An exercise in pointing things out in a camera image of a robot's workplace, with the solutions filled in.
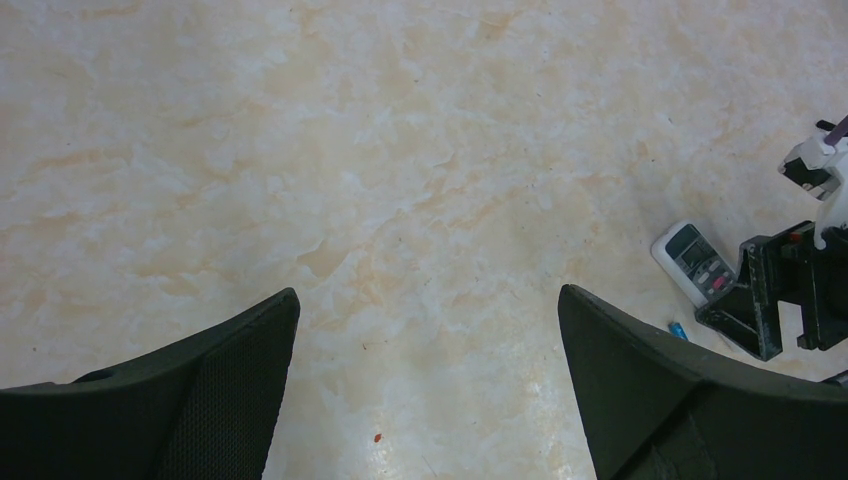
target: blue object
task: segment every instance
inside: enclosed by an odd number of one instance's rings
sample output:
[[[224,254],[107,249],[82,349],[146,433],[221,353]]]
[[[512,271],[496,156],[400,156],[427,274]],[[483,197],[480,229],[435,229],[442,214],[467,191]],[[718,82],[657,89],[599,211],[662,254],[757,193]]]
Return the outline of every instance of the blue object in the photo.
[[[677,322],[671,322],[668,324],[668,331],[671,332],[677,338],[682,338],[683,340],[689,341],[689,337],[686,336],[686,332],[683,331],[683,325],[680,325]]]

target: black metal bracket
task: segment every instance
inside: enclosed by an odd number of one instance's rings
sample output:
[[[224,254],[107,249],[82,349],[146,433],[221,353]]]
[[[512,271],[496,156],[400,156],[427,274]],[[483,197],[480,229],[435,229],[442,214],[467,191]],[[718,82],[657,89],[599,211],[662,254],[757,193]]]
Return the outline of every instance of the black metal bracket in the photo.
[[[777,305],[781,301],[801,306],[801,348],[827,350],[848,338],[846,233],[826,231],[828,247],[821,251],[813,245],[814,231],[813,222],[802,222],[740,245],[737,282],[696,310],[698,323],[763,361],[783,351]]]

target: black mesh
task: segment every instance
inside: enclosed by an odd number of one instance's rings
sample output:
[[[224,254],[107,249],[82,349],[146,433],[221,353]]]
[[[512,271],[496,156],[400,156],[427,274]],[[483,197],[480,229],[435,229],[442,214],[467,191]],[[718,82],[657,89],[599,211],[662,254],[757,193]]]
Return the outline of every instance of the black mesh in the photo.
[[[259,479],[274,434],[290,323],[261,319],[206,356],[153,478]]]

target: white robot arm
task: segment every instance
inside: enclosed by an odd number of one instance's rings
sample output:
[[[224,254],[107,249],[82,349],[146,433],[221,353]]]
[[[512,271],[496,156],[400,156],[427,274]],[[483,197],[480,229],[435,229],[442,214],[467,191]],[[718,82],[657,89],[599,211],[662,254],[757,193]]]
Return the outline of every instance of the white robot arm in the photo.
[[[827,122],[819,122],[822,127]],[[815,246],[824,250],[822,232],[848,228],[848,117],[829,133],[820,132],[798,144],[783,160],[780,173],[823,203],[816,215]]]

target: beige marble pattern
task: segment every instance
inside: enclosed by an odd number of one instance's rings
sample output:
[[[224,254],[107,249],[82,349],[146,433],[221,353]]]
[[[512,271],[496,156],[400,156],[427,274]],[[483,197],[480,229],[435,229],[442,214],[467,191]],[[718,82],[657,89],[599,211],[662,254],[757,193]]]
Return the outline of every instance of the beige marble pattern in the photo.
[[[593,478],[560,286],[757,364],[648,247],[689,217],[735,257],[814,217],[776,166],[848,109],[846,25],[842,0],[0,0],[0,387],[292,286],[265,478]]]

